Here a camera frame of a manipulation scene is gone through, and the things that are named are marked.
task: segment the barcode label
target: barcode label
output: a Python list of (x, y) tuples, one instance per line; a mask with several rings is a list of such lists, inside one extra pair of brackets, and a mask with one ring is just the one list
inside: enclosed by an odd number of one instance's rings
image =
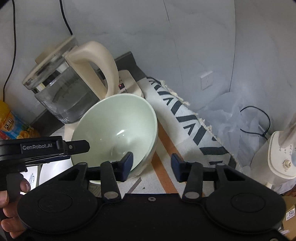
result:
[(295, 208), (286, 213), (286, 221), (295, 216)]

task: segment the bottle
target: bottle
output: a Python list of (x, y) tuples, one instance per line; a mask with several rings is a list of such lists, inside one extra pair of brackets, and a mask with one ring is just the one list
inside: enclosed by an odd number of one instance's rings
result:
[(0, 138), (8, 140), (32, 137), (40, 137), (40, 134), (11, 112), (5, 102), (0, 101)]

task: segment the white power socket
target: white power socket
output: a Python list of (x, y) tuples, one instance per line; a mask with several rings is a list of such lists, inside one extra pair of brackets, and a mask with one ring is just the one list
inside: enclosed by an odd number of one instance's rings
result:
[(213, 84), (213, 71), (207, 72), (200, 77), (202, 90), (208, 88)]

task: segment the finger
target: finger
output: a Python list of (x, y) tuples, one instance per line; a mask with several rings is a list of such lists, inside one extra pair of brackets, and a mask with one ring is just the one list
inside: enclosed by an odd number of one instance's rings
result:
[(3, 208), (3, 212), (8, 218), (17, 217), (17, 204), (22, 195), (19, 195), (14, 202), (9, 203), (6, 207)]
[(18, 236), (20, 236), (24, 231), (20, 231), (20, 232), (10, 232), (10, 236), (15, 239)]
[(0, 191), (0, 208), (5, 207), (9, 203), (7, 191)]
[(23, 179), (20, 182), (20, 189), (22, 192), (25, 192), (25, 193), (29, 192), (31, 190), (30, 183), (26, 179)]
[(6, 232), (20, 232), (25, 230), (19, 217), (4, 219), (1, 221), (1, 226)]

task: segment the glass kettle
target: glass kettle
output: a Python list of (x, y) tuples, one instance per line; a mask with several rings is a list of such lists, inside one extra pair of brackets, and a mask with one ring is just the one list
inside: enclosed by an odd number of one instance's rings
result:
[[(74, 36), (47, 48), (22, 84), (64, 124), (80, 120), (99, 100), (118, 92), (119, 75), (111, 53), (100, 43), (77, 46)], [(89, 62), (106, 77), (105, 88)]]

